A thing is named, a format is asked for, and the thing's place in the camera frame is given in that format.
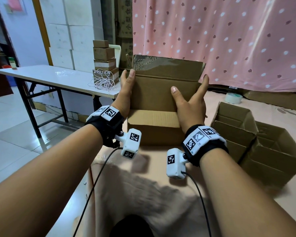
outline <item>forearm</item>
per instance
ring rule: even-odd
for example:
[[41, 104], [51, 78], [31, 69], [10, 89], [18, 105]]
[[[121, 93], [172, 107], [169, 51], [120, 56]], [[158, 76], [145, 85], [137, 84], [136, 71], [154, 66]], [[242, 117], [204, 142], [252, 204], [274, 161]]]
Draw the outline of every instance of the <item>forearm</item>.
[[223, 236], [296, 236], [296, 222], [222, 149], [200, 160]]
[[45, 236], [102, 145], [86, 125], [0, 183], [0, 236]]

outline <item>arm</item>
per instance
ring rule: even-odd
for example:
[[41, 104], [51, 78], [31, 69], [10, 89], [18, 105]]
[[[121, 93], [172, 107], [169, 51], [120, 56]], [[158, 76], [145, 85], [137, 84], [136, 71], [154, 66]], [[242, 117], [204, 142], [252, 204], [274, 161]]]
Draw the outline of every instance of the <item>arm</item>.
[[[112, 104], [124, 117], [134, 81], [134, 70], [127, 79], [123, 72]], [[47, 235], [102, 145], [99, 131], [86, 125], [0, 183], [0, 236]]]
[[[195, 95], [185, 101], [171, 88], [183, 132], [204, 124], [205, 75]], [[296, 236], [296, 221], [256, 185], [224, 150], [207, 152], [199, 162], [223, 236]]]

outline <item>pink curtain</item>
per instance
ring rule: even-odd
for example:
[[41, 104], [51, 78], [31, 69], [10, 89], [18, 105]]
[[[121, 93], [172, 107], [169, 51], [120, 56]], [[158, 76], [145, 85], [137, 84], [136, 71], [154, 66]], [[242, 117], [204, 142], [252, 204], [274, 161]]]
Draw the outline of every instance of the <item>pink curtain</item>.
[[133, 40], [205, 62], [210, 84], [296, 92], [296, 0], [133, 0]]

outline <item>black cable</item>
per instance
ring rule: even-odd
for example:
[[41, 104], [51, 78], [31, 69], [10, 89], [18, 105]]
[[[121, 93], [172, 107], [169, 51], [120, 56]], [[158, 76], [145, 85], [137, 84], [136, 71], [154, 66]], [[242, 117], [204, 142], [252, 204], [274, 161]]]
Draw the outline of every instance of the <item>black cable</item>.
[[185, 175], [188, 175], [191, 180], [193, 180], [194, 184], [196, 185], [196, 188], [198, 190], [198, 193], [199, 193], [199, 196], [201, 197], [201, 200], [202, 200], [202, 204], [203, 204], [203, 208], [204, 208], [204, 214], [205, 214], [205, 218], [206, 218], [206, 222], [207, 222], [207, 228], [208, 228], [208, 233], [209, 233], [209, 237], [211, 237], [211, 231], [210, 231], [210, 227], [209, 227], [209, 221], [208, 221], [208, 217], [207, 217], [207, 213], [206, 213], [206, 209], [205, 209], [205, 204], [204, 204], [204, 200], [203, 200], [203, 197], [201, 195], [201, 191], [199, 191], [199, 188], [197, 186], [197, 183], [195, 182], [195, 180], [192, 178], [192, 176], [184, 171], [181, 171], [182, 174], [185, 174]]
[[100, 174], [101, 174], [101, 172], [102, 172], [102, 170], [103, 170], [105, 164], [107, 163], [107, 160], [108, 160], [108, 159], [110, 158], [110, 156], [114, 153], [114, 151], [116, 151], [116, 150], [122, 150], [122, 149], [123, 149], [122, 147], [118, 147], [118, 148], [114, 149], [114, 150], [111, 152], [111, 154], [109, 154], [109, 156], [106, 158], [106, 160], [105, 160], [105, 162], [104, 162], [104, 164], [103, 164], [103, 166], [102, 166], [102, 168], [101, 168], [101, 170], [100, 170], [100, 172], [99, 172], [99, 174], [98, 174], [98, 176], [97, 176], [97, 179], [95, 180], [95, 183], [93, 184], [93, 187], [92, 187], [92, 189], [91, 189], [91, 192], [90, 192], [89, 197], [88, 197], [88, 200], [87, 200], [87, 203], [86, 203], [86, 205], [85, 205], [85, 207], [84, 207], [84, 209], [83, 209], [82, 215], [81, 215], [81, 217], [80, 217], [80, 220], [79, 220], [79, 222], [78, 222], [78, 225], [77, 225], [77, 227], [76, 227], [76, 230], [75, 230], [75, 232], [74, 232], [74, 236], [73, 236], [73, 237], [76, 236], [76, 233], [77, 233], [78, 228], [79, 228], [79, 225], [80, 225], [80, 223], [81, 223], [81, 220], [82, 220], [83, 214], [84, 214], [85, 211], [86, 211], [86, 208], [87, 208], [88, 202], [89, 202], [89, 200], [90, 200], [90, 198], [91, 198], [91, 194], [92, 194], [92, 192], [94, 191], [95, 184], [97, 183], [97, 181], [98, 181], [98, 179], [99, 179], [99, 177], [100, 177]]

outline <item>roll of tape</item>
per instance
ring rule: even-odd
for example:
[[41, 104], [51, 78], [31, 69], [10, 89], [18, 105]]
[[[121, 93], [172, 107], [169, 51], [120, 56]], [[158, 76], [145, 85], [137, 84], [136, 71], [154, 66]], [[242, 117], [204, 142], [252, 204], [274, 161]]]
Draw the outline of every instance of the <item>roll of tape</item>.
[[242, 99], [242, 95], [235, 94], [235, 93], [227, 93], [225, 97], [225, 102], [231, 104], [240, 104]]

